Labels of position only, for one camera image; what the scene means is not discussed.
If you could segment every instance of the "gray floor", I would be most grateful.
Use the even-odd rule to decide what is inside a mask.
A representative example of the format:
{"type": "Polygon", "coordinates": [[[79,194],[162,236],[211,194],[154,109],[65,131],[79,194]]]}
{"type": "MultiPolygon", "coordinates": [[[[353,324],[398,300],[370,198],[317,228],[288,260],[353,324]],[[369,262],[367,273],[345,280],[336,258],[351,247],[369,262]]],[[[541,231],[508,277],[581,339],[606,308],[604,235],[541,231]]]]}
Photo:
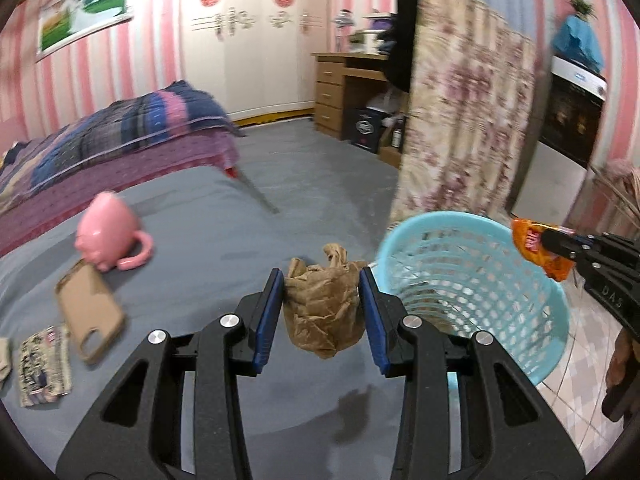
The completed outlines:
{"type": "Polygon", "coordinates": [[[338,242],[371,261],[385,235],[398,170],[315,130],[310,119],[245,128],[239,168],[293,234],[338,242]]]}

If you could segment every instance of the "pink mug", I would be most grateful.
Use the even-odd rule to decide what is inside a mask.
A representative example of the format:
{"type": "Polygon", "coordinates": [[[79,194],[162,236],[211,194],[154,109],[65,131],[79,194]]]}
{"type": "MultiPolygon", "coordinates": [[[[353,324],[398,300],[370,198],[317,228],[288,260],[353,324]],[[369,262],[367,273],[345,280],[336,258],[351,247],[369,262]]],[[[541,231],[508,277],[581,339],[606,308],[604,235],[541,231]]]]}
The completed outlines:
{"type": "Polygon", "coordinates": [[[94,197],[80,219],[76,249],[100,272],[113,267],[135,269],[148,262],[154,248],[153,238],[140,227],[140,220],[122,199],[112,191],[103,191],[94,197]],[[136,242],[140,242],[142,250],[126,257],[136,242]]]}

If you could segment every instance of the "potted plant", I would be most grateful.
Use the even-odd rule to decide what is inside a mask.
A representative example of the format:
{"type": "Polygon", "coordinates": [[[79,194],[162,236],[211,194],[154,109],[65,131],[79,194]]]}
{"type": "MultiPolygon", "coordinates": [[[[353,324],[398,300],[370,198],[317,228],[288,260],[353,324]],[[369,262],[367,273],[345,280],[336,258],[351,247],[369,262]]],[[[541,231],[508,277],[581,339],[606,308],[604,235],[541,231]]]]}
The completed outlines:
{"type": "Polygon", "coordinates": [[[593,10],[593,4],[590,4],[585,0],[569,0],[569,3],[574,8],[575,15],[584,22],[588,22],[590,16],[596,18],[596,13],[593,10]]]}

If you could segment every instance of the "desk top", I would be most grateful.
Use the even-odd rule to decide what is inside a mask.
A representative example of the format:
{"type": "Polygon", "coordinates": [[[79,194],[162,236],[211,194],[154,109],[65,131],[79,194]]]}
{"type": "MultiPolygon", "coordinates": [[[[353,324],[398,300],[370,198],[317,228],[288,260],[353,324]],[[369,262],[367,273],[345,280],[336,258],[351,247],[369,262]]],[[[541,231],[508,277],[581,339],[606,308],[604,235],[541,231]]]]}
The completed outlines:
{"type": "Polygon", "coordinates": [[[357,59],[386,59],[387,56],[383,54],[364,54],[363,52],[314,52],[311,54],[315,57],[333,57],[335,59],[341,59],[344,57],[351,57],[357,59]]]}

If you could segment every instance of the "mug handle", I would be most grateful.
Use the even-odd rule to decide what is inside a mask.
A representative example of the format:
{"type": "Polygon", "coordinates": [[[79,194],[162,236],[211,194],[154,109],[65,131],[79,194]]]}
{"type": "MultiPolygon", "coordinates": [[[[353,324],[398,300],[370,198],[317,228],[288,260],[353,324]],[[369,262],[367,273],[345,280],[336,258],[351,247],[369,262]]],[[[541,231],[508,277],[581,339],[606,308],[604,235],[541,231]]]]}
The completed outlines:
{"type": "Polygon", "coordinates": [[[119,270],[135,269],[136,267],[146,264],[149,258],[151,258],[154,250],[154,240],[151,235],[144,231],[134,231],[133,237],[140,242],[142,250],[135,256],[118,260],[117,266],[119,270]]]}

